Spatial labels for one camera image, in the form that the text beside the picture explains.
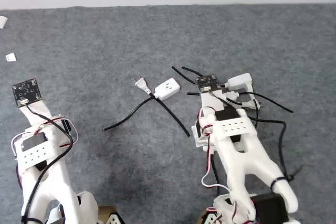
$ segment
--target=carpet floor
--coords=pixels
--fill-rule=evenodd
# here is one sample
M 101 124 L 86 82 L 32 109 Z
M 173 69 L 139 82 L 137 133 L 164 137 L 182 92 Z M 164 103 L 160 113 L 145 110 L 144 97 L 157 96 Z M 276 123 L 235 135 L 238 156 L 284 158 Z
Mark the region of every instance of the carpet floor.
M 288 124 L 289 172 L 304 165 L 291 183 L 299 200 L 293 216 L 305 224 L 336 219 L 336 5 L 73 7 L 0 15 L 8 17 L 0 30 L 1 223 L 20 220 L 23 197 L 10 140 L 29 127 L 11 85 L 34 77 L 52 114 L 70 118 L 79 131 L 66 157 L 75 191 L 117 206 L 126 223 L 194 223 L 216 189 L 201 185 L 205 153 L 193 138 L 155 101 L 118 128 L 101 130 L 147 98 L 134 86 L 137 77 L 151 88 L 174 77 L 181 90 L 165 103 L 190 129 L 201 101 L 186 96 L 196 87 L 172 65 L 215 73 L 222 82 L 249 72 L 257 92 L 293 109 L 265 101 L 260 112 Z M 10 52 L 17 62 L 6 62 Z M 277 163 L 280 129 L 262 123 L 258 129 Z M 216 164 L 225 183 L 218 158 Z M 268 191 L 253 176 L 246 187 Z

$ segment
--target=black wire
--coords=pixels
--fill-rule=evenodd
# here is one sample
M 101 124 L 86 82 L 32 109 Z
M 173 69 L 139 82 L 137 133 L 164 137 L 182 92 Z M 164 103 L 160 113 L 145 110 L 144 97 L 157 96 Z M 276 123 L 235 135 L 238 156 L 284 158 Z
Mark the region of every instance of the black wire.
M 211 155 L 210 155 L 211 167 L 212 167 L 212 170 L 214 171 L 214 174 L 215 174 L 216 184 L 220 184 L 220 183 L 219 183 L 218 174 L 217 174 L 217 169 L 216 169 L 216 166 L 215 166 L 215 160 L 214 160 L 214 157 L 215 157 L 214 154 L 211 154 Z M 219 196 L 219 189 L 220 189 L 220 187 L 217 186 L 217 194 L 216 194 L 217 197 Z
M 270 99 L 270 98 L 268 98 L 268 97 L 266 97 L 266 96 L 264 96 L 262 94 L 258 94 L 258 93 L 255 93 L 255 92 L 242 92 L 242 93 L 239 93 L 239 94 L 254 94 L 256 96 L 262 97 L 262 98 L 264 98 L 264 99 L 266 99 L 266 100 L 274 103 L 275 105 L 278 105 L 280 108 L 282 108 L 284 110 L 287 110 L 290 113 L 294 113 L 293 110 L 290 110 L 289 108 L 286 108 L 285 106 L 282 106 L 281 104 L 277 103 L 276 101 L 273 101 L 272 99 Z
M 226 100 L 227 101 L 229 101 L 229 102 L 231 102 L 231 103 L 234 103 L 234 104 L 236 104 L 236 105 L 239 105 L 239 106 L 242 106 L 243 104 L 241 103 L 241 102 L 236 102 L 236 101 L 234 101 L 234 100 L 231 100 L 230 98 L 226 98 Z
M 19 175 L 19 166 L 18 166 L 18 163 L 16 163 L 16 177 L 17 177 L 17 182 L 19 183 L 19 187 L 21 188 L 22 190 L 22 183 L 21 183 L 21 179 L 20 179 L 20 175 Z
M 177 118 L 177 116 L 159 99 L 159 98 L 155 98 L 156 101 L 162 106 L 164 107 L 167 112 L 173 117 L 173 119 L 179 124 L 179 126 L 182 128 L 182 130 L 184 131 L 184 133 L 189 137 L 190 133 L 188 132 L 188 130 L 185 128 L 185 126 L 183 125 L 183 123 L 180 121 L 180 119 Z
M 288 175 L 287 173 L 287 169 L 285 166 L 285 160 L 284 160 L 284 155 L 282 153 L 282 139 L 284 137 L 284 133 L 286 131 L 287 128 L 287 124 L 284 121 L 278 121 L 278 120 L 265 120 L 265 119 L 257 119 L 257 118 L 253 118 L 251 116 L 249 116 L 249 118 L 253 121 L 257 121 L 257 122 L 263 122 L 263 123 L 279 123 L 282 124 L 282 129 L 280 132 L 280 136 L 279 136 L 279 142 L 278 142 L 278 151 L 279 151 L 279 159 L 280 159 L 280 166 L 282 168 L 282 173 L 284 174 L 284 177 L 286 178 L 287 181 L 292 181 L 294 179 L 294 176 L 296 175 Z
M 144 105 L 145 103 L 149 102 L 150 100 L 154 99 L 155 97 L 149 97 L 146 100 L 144 100 L 143 102 L 141 102 L 138 106 L 135 107 L 135 109 L 128 115 L 126 116 L 123 120 L 121 120 L 118 123 L 115 123 L 114 125 L 111 125 L 109 127 L 106 127 L 105 129 L 103 129 L 103 131 L 107 131 L 109 129 L 115 128 L 117 126 L 119 126 L 120 124 L 124 123 L 125 121 L 127 121 L 142 105 Z
M 197 92 L 188 92 L 187 95 L 201 95 L 201 94 Z
M 184 79 L 186 79 L 188 82 L 192 83 L 192 84 L 196 84 L 194 81 L 192 81 L 191 79 L 189 79 L 187 76 L 185 76 L 184 74 L 182 74 L 180 71 L 178 71 L 174 66 L 172 66 L 172 69 L 178 73 L 180 76 L 182 76 Z
M 258 105 L 257 105 L 256 99 L 253 99 L 253 102 L 254 102 L 254 106 L 256 108 L 256 119 L 259 119 L 259 110 L 258 110 Z M 258 126 L 258 121 L 256 121 L 255 124 L 254 124 L 255 128 L 257 128 L 257 126 Z
M 39 219 L 35 219 L 35 218 L 27 218 L 27 221 L 34 221 L 36 223 L 43 224 L 42 221 L 40 221 Z
M 187 71 L 189 71 L 191 73 L 194 73 L 194 74 L 198 75 L 199 77 L 203 77 L 203 75 L 200 72 L 197 72 L 196 70 L 193 70 L 193 69 L 190 69 L 190 68 L 186 68 L 186 67 L 181 67 L 181 68 L 184 69 L 184 70 L 187 70 Z
M 232 108 L 234 108 L 234 107 L 233 107 L 231 104 L 229 104 L 227 101 L 223 100 L 223 99 L 220 98 L 220 97 L 215 96 L 215 94 L 214 94 L 213 92 L 209 91 L 209 93 L 210 93 L 210 95 L 212 95 L 213 97 L 219 99 L 219 100 L 220 100 L 222 103 L 224 103 L 225 105 L 227 105 L 227 106 L 231 106 Z
M 27 109 L 34 115 L 37 115 L 39 116 L 40 118 L 46 120 L 48 123 L 51 123 L 52 125 L 54 125 L 56 128 L 58 128 L 60 131 L 62 131 L 62 133 L 64 133 L 65 136 L 67 136 L 69 138 L 69 147 L 63 152 L 61 153 L 58 157 L 56 157 L 53 161 L 51 161 L 47 166 L 46 168 L 41 172 L 41 174 L 38 176 L 37 180 L 36 180 L 36 183 L 31 191 L 31 194 L 29 196 L 29 199 L 27 201 L 27 205 L 26 205 L 26 209 L 25 209 L 25 212 L 24 212 L 24 215 L 22 216 L 21 218 L 21 223 L 23 224 L 26 224 L 29 219 L 32 219 L 32 218 L 28 218 L 28 215 L 29 215 L 29 210 L 30 210 L 30 207 L 31 207 L 31 204 L 33 202 L 33 199 L 34 199 L 34 196 L 36 194 L 36 191 L 37 191 L 37 188 L 43 178 L 43 176 L 45 175 L 45 173 L 53 166 L 54 163 L 56 163 L 57 161 L 59 161 L 61 158 L 63 158 L 65 155 L 67 155 L 67 153 L 71 150 L 72 146 L 73 146 L 73 139 L 72 139 L 72 136 L 69 135 L 61 126 L 59 126 L 57 123 L 55 123 L 54 121 L 52 121 L 51 119 L 49 119 L 48 117 L 44 116 L 44 115 L 41 115 L 39 113 L 36 113 L 34 111 L 32 111 L 30 109 L 30 107 L 28 106 L 28 104 L 26 105 Z

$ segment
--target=circuit board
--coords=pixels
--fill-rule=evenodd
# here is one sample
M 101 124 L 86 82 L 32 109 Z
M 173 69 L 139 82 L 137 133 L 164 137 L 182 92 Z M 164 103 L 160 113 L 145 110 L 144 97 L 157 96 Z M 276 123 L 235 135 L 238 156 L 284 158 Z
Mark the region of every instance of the circuit board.
M 18 108 L 42 100 L 36 78 L 12 86 Z
M 206 93 L 208 91 L 216 91 L 221 89 L 221 85 L 219 85 L 219 81 L 214 74 L 209 74 L 208 76 L 196 78 L 196 85 L 200 90 L 200 93 Z

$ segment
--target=power plug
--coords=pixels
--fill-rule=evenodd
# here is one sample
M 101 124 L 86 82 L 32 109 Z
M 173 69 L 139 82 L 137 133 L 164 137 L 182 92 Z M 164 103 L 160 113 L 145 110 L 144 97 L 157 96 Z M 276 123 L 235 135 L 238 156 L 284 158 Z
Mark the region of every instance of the power plug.
M 159 98 L 161 101 L 163 101 L 178 93 L 179 90 L 180 85 L 175 81 L 174 78 L 170 78 L 155 88 L 154 96 L 155 98 Z
M 225 83 L 225 87 L 228 88 L 230 91 L 245 89 L 248 92 L 253 92 L 252 77 L 249 73 L 232 77 L 227 80 L 227 83 Z

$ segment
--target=white plastic piece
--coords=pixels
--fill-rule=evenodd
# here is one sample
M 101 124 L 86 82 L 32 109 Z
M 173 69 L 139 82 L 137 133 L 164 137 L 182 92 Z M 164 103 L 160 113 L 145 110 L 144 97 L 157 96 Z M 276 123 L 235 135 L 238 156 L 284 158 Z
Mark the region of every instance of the white plastic piece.
M 8 18 L 5 16 L 0 16 L 0 29 L 3 29 L 6 25 Z
M 106 224 L 121 224 L 118 215 L 111 215 Z
M 135 84 L 139 89 L 142 89 L 145 91 L 147 94 L 152 93 L 150 88 L 148 88 L 147 83 L 144 78 L 140 78 L 138 81 L 135 82 Z
M 249 73 L 245 73 L 228 79 L 225 87 L 230 91 L 244 89 L 248 83 L 252 83 L 252 77 Z
M 249 198 L 245 187 L 245 175 L 255 174 L 267 186 L 283 173 L 280 168 L 269 158 L 260 140 L 255 134 L 255 129 L 250 133 L 242 134 L 240 141 L 244 145 L 244 153 L 235 149 L 230 137 L 225 132 L 223 122 L 217 121 L 213 126 L 212 140 L 215 142 L 219 157 L 227 174 L 227 185 L 231 190 L 231 198 L 237 202 L 240 210 L 248 216 L 249 220 L 256 218 L 256 210 Z M 274 192 L 281 194 L 286 209 L 289 213 L 298 209 L 298 200 L 286 180 L 280 180 L 274 185 Z
M 175 81 L 174 78 L 170 78 L 155 88 L 154 96 L 163 101 L 178 93 L 179 90 L 180 85 Z
M 19 150 L 20 147 L 25 145 L 25 141 L 18 141 L 18 144 L 15 144 L 15 149 Z M 17 157 L 17 161 L 23 169 L 28 169 L 33 167 L 34 165 L 41 163 L 53 156 L 57 156 L 58 146 L 53 144 L 51 141 L 45 141 L 33 148 L 30 148 L 19 154 Z
M 29 105 L 29 107 L 35 112 L 43 114 L 49 118 L 51 117 L 50 111 L 45 106 L 43 101 L 32 103 Z M 29 112 L 26 107 L 22 107 L 20 110 L 33 125 L 31 127 L 32 129 L 36 129 L 35 124 L 40 124 L 44 121 L 43 119 Z M 60 142 L 63 142 L 63 138 L 66 136 L 53 125 L 45 126 L 43 128 L 43 132 L 45 133 L 45 136 L 48 140 L 46 143 L 52 144 L 54 149 L 57 150 L 52 152 L 53 155 L 50 155 L 50 157 L 46 160 L 46 162 L 50 164 L 50 162 L 58 157 L 59 153 L 62 151 L 58 145 Z M 24 138 L 20 138 L 15 142 L 17 158 L 19 160 L 18 173 L 21 177 L 24 196 L 24 204 L 21 210 L 22 215 L 25 212 L 27 201 L 32 193 L 32 189 L 36 183 L 36 180 L 40 175 L 40 171 L 35 167 L 26 168 L 25 165 L 22 164 L 21 160 L 24 160 L 25 156 L 25 152 L 22 152 L 21 150 L 23 141 Z M 41 148 L 44 144 L 45 143 L 42 143 L 34 148 Z M 65 224 L 101 223 L 101 221 L 98 221 L 98 205 L 93 195 L 89 192 L 82 192 L 79 194 L 79 196 L 81 198 L 80 205 L 77 195 L 70 185 L 68 171 L 65 166 L 65 159 L 61 158 L 49 168 L 48 172 L 43 177 L 43 181 L 39 184 L 38 190 L 36 191 L 34 200 L 30 207 L 29 217 L 43 220 L 48 204 L 52 200 L 57 200 L 60 202 L 60 204 L 63 205 L 64 212 L 67 217 Z M 53 218 L 57 218 L 55 212 L 53 212 Z
M 14 62 L 14 61 L 16 61 L 15 54 L 13 52 L 11 52 L 9 55 L 6 55 L 6 60 L 8 62 Z

